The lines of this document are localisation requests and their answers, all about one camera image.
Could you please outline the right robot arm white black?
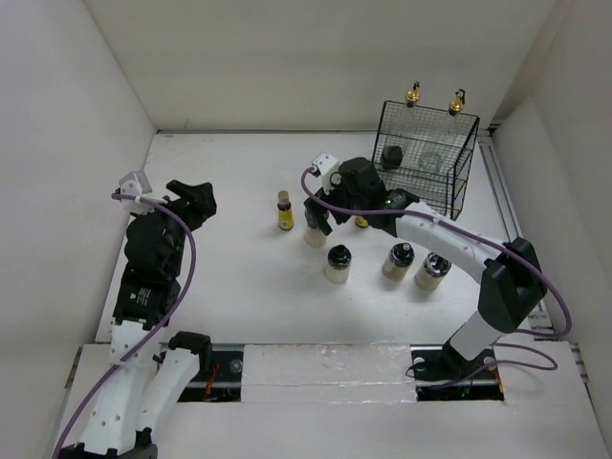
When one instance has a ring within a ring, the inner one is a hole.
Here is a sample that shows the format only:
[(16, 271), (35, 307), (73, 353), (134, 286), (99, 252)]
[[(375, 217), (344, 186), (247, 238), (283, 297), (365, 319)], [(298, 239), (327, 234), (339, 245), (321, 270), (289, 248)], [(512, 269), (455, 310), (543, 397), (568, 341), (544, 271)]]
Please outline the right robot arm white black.
[(332, 230), (330, 218), (342, 224), (360, 216), (374, 229), (441, 256), (478, 283), (476, 311), (430, 364), (453, 379), (476, 371), (483, 352), (516, 332), (548, 292), (529, 241), (498, 242), (457, 226), (418, 196), (386, 187), (364, 157), (339, 162), (321, 154), (302, 174), (321, 181), (317, 191), (307, 193), (305, 207), (324, 234)]

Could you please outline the black top salt shaker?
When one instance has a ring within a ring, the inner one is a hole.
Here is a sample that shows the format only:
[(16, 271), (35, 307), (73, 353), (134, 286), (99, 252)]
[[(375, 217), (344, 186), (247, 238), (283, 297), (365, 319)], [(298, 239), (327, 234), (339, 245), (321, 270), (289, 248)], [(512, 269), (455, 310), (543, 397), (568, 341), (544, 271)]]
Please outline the black top salt shaker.
[(328, 281), (343, 284), (348, 280), (352, 263), (352, 253), (344, 245), (336, 245), (327, 253), (324, 274)]

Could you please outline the tan spice grinder silver top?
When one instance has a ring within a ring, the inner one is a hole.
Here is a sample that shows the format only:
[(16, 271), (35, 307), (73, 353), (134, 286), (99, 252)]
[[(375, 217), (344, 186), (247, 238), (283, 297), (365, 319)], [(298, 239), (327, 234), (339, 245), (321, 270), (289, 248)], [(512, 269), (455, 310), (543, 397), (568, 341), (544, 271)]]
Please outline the tan spice grinder silver top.
[(423, 290), (434, 291), (448, 275), (452, 264), (437, 253), (430, 252), (424, 259), (414, 280)]

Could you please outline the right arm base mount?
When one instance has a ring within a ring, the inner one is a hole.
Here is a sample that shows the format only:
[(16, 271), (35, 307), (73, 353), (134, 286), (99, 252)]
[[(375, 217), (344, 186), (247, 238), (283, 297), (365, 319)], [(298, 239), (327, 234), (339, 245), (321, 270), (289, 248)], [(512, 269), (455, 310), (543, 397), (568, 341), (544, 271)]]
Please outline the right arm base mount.
[(495, 367), (486, 363), (495, 358), (491, 348), (474, 362), (459, 369), (443, 362), (441, 345), (410, 347), (411, 362), (404, 374), (415, 383), (417, 402), (503, 402), (505, 396)]

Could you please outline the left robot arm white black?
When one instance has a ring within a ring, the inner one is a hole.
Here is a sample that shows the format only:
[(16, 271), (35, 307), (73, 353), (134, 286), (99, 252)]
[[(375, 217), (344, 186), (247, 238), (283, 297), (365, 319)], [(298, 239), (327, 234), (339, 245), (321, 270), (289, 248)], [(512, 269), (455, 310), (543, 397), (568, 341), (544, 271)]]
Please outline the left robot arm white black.
[(213, 186), (170, 181), (175, 194), (157, 198), (144, 173), (124, 177), (113, 193), (132, 221), (126, 265), (112, 314), (109, 366), (57, 440), (54, 458), (155, 458), (164, 422), (187, 384), (212, 370), (211, 339), (181, 331), (164, 337), (195, 274), (179, 282), (184, 255), (197, 254), (193, 236), (217, 204)]

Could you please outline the brown spice shaker black top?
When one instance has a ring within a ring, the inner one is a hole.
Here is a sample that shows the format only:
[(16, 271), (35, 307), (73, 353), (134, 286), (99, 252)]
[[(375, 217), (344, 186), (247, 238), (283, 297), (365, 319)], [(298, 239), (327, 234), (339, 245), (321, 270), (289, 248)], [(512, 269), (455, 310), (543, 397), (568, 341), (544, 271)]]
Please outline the brown spice shaker black top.
[(382, 264), (382, 273), (390, 280), (401, 281), (405, 278), (414, 258), (415, 252), (409, 243), (396, 244), (390, 249)]

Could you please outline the clear oil bottle gold spout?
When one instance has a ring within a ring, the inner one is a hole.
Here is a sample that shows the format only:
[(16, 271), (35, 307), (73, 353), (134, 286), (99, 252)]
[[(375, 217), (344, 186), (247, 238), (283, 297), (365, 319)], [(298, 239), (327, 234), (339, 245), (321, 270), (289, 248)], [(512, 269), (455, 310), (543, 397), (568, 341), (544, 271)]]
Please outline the clear oil bottle gold spout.
[(432, 174), (441, 171), (446, 157), (455, 146), (459, 131), (458, 116), (465, 103), (466, 91), (460, 88), (448, 104), (447, 112), (429, 131), (426, 145), (418, 160), (421, 171)]

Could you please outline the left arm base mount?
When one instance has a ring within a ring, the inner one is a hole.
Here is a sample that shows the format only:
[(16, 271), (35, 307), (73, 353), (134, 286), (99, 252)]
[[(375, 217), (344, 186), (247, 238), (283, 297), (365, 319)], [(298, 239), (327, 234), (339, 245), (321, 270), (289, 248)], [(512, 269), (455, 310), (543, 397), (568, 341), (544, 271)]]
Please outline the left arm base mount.
[(237, 403), (241, 400), (243, 348), (219, 348), (212, 353), (207, 373), (197, 375), (184, 389), (180, 403)]

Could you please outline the dark sauce bottle gold spout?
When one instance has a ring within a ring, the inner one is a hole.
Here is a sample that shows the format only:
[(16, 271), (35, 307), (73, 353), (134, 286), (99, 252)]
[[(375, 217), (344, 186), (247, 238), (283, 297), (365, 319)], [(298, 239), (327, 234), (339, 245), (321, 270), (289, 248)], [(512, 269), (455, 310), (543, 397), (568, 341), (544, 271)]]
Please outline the dark sauce bottle gold spout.
[(385, 129), (386, 137), (381, 154), (383, 170), (397, 170), (401, 166), (408, 141), (415, 134), (415, 107), (420, 97), (420, 82), (415, 81), (405, 93), (402, 107), (390, 119)]

